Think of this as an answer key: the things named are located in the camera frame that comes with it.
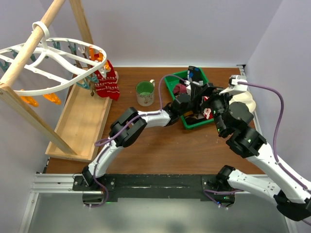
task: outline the gray floor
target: gray floor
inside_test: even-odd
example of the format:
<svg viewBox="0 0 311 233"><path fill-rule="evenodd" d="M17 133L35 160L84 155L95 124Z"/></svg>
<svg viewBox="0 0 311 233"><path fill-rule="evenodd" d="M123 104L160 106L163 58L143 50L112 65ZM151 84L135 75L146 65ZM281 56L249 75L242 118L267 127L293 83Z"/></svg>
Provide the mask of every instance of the gray floor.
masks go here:
<svg viewBox="0 0 311 233"><path fill-rule="evenodd" d="M288 233L265 200L236 195L229 210L211 201L119 199L91 210L81 194L40 194L30 233Z"/></svg>

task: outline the wooden base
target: wooden base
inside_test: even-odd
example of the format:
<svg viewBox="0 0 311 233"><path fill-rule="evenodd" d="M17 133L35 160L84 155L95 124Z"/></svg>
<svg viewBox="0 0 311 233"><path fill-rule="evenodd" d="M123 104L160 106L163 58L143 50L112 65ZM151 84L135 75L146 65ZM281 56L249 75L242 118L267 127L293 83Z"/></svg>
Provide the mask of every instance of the wooden base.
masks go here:
<svg viewBox="0 0 311 233"><path fill-rule="evenodd" d="M101 139L112 99L93 97L89 90L75 85L59 118L55 132L77 153L63 153L50 142L46 154L50 157L89 162L97 155L94 143Z"/></svg>

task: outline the red sock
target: red sock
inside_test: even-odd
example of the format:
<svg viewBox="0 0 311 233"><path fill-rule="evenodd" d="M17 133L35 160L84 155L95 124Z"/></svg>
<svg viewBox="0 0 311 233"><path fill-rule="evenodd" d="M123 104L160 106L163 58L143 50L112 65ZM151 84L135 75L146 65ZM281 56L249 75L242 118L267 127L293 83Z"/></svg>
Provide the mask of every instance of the red sock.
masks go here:
<svg viewBox="0 0 311 233"><path fill-rule="evenodd" d="M117 85L117 75L110 61L107 60L107 62L111 70L106 73L106 78L104 78L98 70L95 71L95 74L99 81L98 83L95 83L96 92L102 98L109 97L113 100L118 100L120 96L120 91Z"/></svg>

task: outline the blue clothespin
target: blue clothespin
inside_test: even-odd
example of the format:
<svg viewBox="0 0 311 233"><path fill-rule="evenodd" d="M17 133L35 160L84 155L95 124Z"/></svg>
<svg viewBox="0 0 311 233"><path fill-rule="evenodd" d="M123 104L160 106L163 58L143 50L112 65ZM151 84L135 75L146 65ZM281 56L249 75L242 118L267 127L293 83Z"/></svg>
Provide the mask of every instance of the blue clothespin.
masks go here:
<svg viewBox="0 0 311 233"><path fill-rule="evenodd" d="M30 56L30 59L31 59L33 62L35 62L35 61L37 60L34 54Z"/></svg>
<svg viewBox="0 0 311 233"><path fill-rule="evenodd" d="M11 52L13 54L13 57L16 58L16 56L18 55L18 52L16 52L15 50L11 49Z"/></svg>
<svg viewBox="0 0 311 233"><path fill-rule="evenodd" d="M16 56L18 55L18 52L16 52L16 51L13 50L13 49L11 49L11 51L12 51L12 53L13 53L13 57L16 58ZM33 62L35 62L35 61L37 60L34 54L32 54L32 55L30 56L30 59L31 59Z"/></svg>
<svg viewBox="0 0 311 233"><path fill-rule="evenodd" d="M71 43L69 42L69 40L67 40L68 44L69 44L69 48L72 54L77 55L77 45L75 43L73 43L73 46L71 46Z"/></svg>
<svg viewBox="0 0 311 233"><path fill-rule="evenodd" d="M2 62L0 62L0 67L3 70L3 72L6 72L9 68L9 63L7 61L4 61L4 65L3 65Z"/></svg>
<svg viewBox="0 0 311 233"><path fill-rule="evenodd" d="M98 78L95 74L92 74L92 76L87 76L87 78L94 83L99 83Z"/></svg>
<svg viewBox="0 0 311 233"><path fill-rule="evenodd" d="M90 87L89 87L89 85L87 84L87 81L85 80L85 79L83 79L83 84L81 84L81 83L76 83L79 87L82 87L82 88L84 88L84 89L86 89L86 90L89 90L90 89Z"/></svg>
<svg viewBox="0 0 311 233"><path fill-rule="evenodd" d="M51 40L53 42L53 47L57 50L60 50L60 43L59 41L55 42L53 39Z"/></svg>

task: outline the green tray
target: green tray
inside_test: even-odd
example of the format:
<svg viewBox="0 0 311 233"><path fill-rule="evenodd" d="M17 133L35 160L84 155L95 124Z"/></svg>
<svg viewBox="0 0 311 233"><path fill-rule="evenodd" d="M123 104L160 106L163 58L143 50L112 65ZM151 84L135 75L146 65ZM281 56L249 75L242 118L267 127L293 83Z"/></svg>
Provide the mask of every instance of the green tray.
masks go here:
<svg viewBox="0 0 311 233"><path fill-rule="evenodd" d="M199 69L201 70L201 78L203 80L203 83L204 84L208 83L208 79L207 79L206 75L204 74L204 72L202 71L201 68L199 68ZM185 70L185 71L181 71L181 72L178 72L178 73L174 73L174 75L184 79L184 78L187 77L187 72L188 71ZM170 91L170 94L171 94L173 100L174 100L175 96L174 96L173 90L174 90L174 87L176 86L176 84L179 83L179 79L176 78L176 77L166 77L165 78L165 83L166 83L167 88ZM181 116L181 120L182 120L186 130L192 130L194 128L197 128L197 127L202 126L202 125L209 124L209 123L214 121L214 119L210 119L210 120L205 120L205 121L193 124L193 125L188 125L186 123L186 120L185 120L184 116Z"/></svg>

